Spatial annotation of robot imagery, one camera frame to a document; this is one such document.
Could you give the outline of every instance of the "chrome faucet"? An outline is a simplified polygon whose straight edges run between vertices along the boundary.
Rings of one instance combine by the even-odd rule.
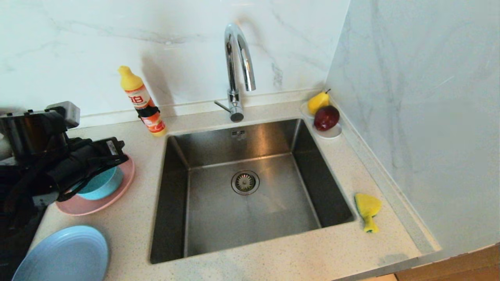
[[[230,23],[226,26],[224,35],[225,60],[227,63],[227,76],[229,77],[229,89],[227,90],[229,108],[216,100],[214,103],[231,114],[231,121],[240,122],[243,120],[243,106],[240,101],[240,90],[236,85],[235,57],[233,57],[233,47],[235,46],[239,54],[246,90],[255,90],[254,67],[250,58],[247,40],[238,25]]]

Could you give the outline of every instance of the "pear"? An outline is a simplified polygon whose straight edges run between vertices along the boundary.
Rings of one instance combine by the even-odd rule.
[[[316,112],[322,108],[326,107],[329,104],[330,101],[330,96],[328,96],[328,92],[331,89],[328,89],[327,91],[322,91],[319,94],[313,96],[308,102],[307,102],[307,109],[309,109],[309,112],[312,115],[315,115]]]

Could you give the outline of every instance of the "wall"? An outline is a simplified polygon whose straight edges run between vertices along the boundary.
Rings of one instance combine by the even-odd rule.
[[[36,110],[70,100],[83,116],[130,110],[120,65],[145,79],[157,105],[224,99],[224,29],[232,21],[245,33],[254,65],[257,90],[246,95],[322,87],[348,6],[349,0],[2,0],[0,93],[7,98],[0,107]]]
[[[496,0],[352,0],[326,87],[443,251],[500,241]]]

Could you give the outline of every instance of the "blue bowl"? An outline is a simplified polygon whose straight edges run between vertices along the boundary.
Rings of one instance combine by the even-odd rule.
[[[78,195],[87,200],[100,200],[111,195],[122,183],[124,173],[115,166],[91,179]]]

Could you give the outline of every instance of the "plate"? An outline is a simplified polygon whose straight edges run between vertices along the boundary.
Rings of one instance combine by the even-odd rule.
[[[56,202],[57,208],[70,216],[83,216],[98,212],[113,204],[129,189],[136,172],[136,166],[130,156],[128,156],[128,161],[120,164],[119,167],[123,172],[123,180],[111,195],[99,200],[87,200],[75,195],[67,201]]]
[[[335,126],[333,126],[332,128],[330,128],[329,130],[326,130],[326,131],[320,131],[320,130],[316,129],[316,127],[313,124],[312,130],[314,131],[314,133],[318,137],[325,139],[325,140],[335,139],[336,137],[340,136],[342,133],[342,127],[339,123],[337,123]]]
[[[302,113],[302,115],[304,115],[305,117],[309,118],[309,119],[314,119],[314,115],[312,115],[310,112],[309,112],[309,108],[308,108],[308,102],[304,102],[301,106],[300,106],[300,112]]]
[[[108,244],[99,230],[76,225],[40,242],[21,262],[12,281],[100,281],[108,262]]]

